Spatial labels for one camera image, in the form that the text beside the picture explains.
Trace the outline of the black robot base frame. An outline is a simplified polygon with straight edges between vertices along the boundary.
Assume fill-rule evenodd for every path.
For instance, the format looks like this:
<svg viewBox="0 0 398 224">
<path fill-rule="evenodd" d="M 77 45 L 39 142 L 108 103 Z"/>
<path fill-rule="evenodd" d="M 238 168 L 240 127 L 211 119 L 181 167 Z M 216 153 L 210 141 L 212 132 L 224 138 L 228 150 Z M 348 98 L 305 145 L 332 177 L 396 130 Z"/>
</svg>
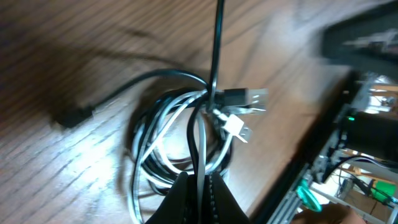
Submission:
<svg viewBox="0 0 398 224">
<path fill-rule="evenodd" d="M 305 203 L 319 210 L 310 185 L 324 183 L 345 162 L 375 163 L 381 158 L 382 168 L 397 168 L 397 118 L 366 112 L 376 77 L 397 80 L 397 2 L 324 29 L 320 53 L 351 72 L 251 217 L 253 223 L 288 223 Z"/>
</svg>

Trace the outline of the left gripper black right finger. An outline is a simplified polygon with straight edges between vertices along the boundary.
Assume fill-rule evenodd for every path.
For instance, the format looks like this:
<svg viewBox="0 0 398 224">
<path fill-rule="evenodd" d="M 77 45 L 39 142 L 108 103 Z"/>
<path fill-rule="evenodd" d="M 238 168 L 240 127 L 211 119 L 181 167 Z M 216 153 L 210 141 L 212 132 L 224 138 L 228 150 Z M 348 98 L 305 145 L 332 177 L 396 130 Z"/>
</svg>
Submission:
<svg viewBox="0 0 398 224">
<path fill-rule="evenodd" d="M 223 178 L 215 172 L 205 176 L 201 222 L 204 224 L 249 224 Z"/>
</svg>

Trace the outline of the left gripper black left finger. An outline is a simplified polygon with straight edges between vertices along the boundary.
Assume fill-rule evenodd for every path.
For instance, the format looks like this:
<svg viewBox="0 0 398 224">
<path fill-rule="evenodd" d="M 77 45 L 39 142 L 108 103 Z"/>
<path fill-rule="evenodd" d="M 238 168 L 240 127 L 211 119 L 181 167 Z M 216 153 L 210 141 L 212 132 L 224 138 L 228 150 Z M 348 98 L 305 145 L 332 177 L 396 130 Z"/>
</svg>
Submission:
<svg viewBox="0 0 398 224">
<path fill-rule="evenodd" d="M 197 223 L 197 187 L 194 175 L 182 172 L 159 208 L 146 224 L 195 224 Z"/>
</svg>

